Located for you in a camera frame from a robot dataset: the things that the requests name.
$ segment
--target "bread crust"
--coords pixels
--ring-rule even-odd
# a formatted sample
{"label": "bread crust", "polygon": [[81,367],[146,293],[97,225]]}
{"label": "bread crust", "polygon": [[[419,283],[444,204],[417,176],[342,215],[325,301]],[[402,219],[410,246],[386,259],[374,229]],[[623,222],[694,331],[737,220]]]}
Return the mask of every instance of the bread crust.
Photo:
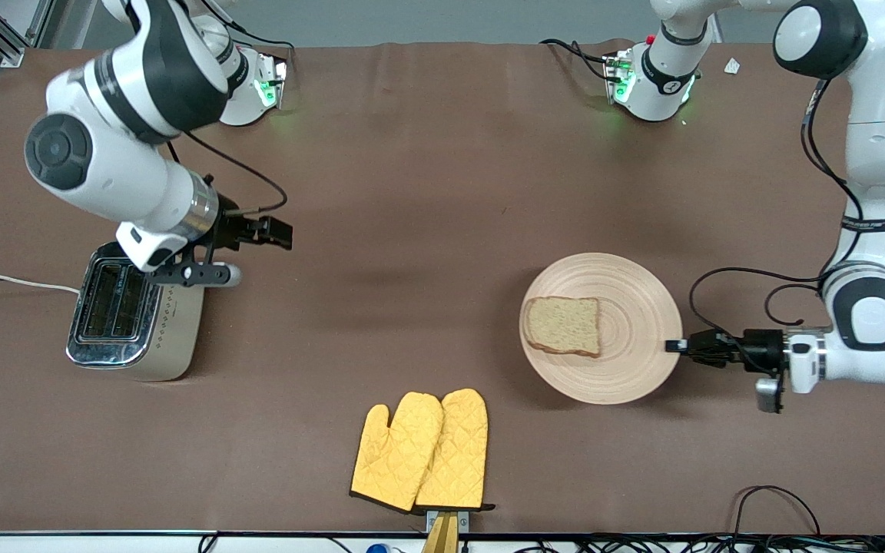
{"label": "bread crust", "polygon": [[[592,299],[596,300],[596,344],[599,346],[600,353],[593,353],[592,351],[587,351],[585,349],[569,349],[569,350],[561,350],[555,349],[555,347],[545,346],[544,343],[535,342],[535,340],[531,337],[531,326],[528,325],[528,321],[530,321],[531,307],[540,299]],[[528,343],[528,346],[531,346],[532,349],[537,349],[540,351],[545,351],[545,353],[551,353],[552,355],[581,355],[583,357],[590,357],[592,359],[599,359],[600,354],[603,353],[603,344],[600,343],[600,298],[597,297],[565,297],[565,296],[541,296],[541,297],[533,297],[528,300],[527,304],[524,305],[524,340]]]}

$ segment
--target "green light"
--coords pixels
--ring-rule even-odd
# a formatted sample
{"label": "green light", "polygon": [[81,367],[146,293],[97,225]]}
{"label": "green light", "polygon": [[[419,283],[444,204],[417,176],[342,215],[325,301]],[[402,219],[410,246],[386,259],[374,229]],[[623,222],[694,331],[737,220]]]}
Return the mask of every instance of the green light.
{"label": "green light", "polygon": [[624,78],[622,83],[617,84],[617,91],[614,92],[614,99],[618,102],[626,102],[630,98],[630,91],[633,90],[633,85],[635,85],[637,78],[633,71],[628,73],[628,76]]}
{"label": "green light", "polygon": [[691,86],[693,84],[695,84],[695,77],[692,77],[691,80],[688,81],[688,84],[685,85],[685,94],[683,94],[681,96],[681,103],[682,104],[684,104],[686,101],[688,101],[688,94],[689,94],[689,92],[691,92]]}

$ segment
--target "white paper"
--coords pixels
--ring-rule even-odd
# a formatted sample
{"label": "white paper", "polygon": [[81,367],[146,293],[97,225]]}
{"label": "white paper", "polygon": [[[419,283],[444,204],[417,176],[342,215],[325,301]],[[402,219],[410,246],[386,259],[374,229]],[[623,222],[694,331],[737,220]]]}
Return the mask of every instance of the white paper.
{"label": "white paper", "polygon": [[738,62],[736,58],[730,58],[730,61],[728,61],[726,68],[724,68],[723,71],[730,75],[740,73],[740,62]]}

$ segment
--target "white cable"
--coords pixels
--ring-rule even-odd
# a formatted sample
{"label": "white cable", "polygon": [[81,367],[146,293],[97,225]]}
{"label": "white cable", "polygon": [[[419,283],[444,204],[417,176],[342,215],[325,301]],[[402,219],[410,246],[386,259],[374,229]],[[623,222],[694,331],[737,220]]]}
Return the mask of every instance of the white cable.
{"label": "white cable", "polygon": [[13,279],[13,277],[4,276],[4,274],[0,274],[0,280],[6,280],[6,281],[8,281],[8,283],[24,284],[25,286],[35,286],[37,288],[49,288],[50,290],[64,290],[64,291],[66,291],[66,293],[76,293],[78,295],[81,294],[81,291],[77,290],[77,288],[71,288],[69,286],[60,286],[60,284],[31,283],[31,281],[29,281],[29,280]]}

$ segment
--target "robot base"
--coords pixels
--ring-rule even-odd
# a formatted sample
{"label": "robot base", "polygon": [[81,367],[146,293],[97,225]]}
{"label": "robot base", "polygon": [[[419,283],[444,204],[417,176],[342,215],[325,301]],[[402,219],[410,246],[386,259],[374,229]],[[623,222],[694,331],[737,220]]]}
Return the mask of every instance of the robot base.
{"label": "robot base", "polygon": [[247,46],[236,47],[248,61],[250,70],[227,101],[220,122],[240,127],[259,120],[271,108],[280,109],[286,62]]}
{"label": "robot base", "polygon": [[605,62],[605,75],[617,77],[619,83],[607,81],[607,98],[619,104],[638,119],[664,121],[675,115],[678,108],[688,101],[688,92],[695,84],[692,77],[685,85],[676,84],[677,90],[661,94],[656,84],[644,76],[642,64],[647,45],[642,42],[628,50],[621,50]]}

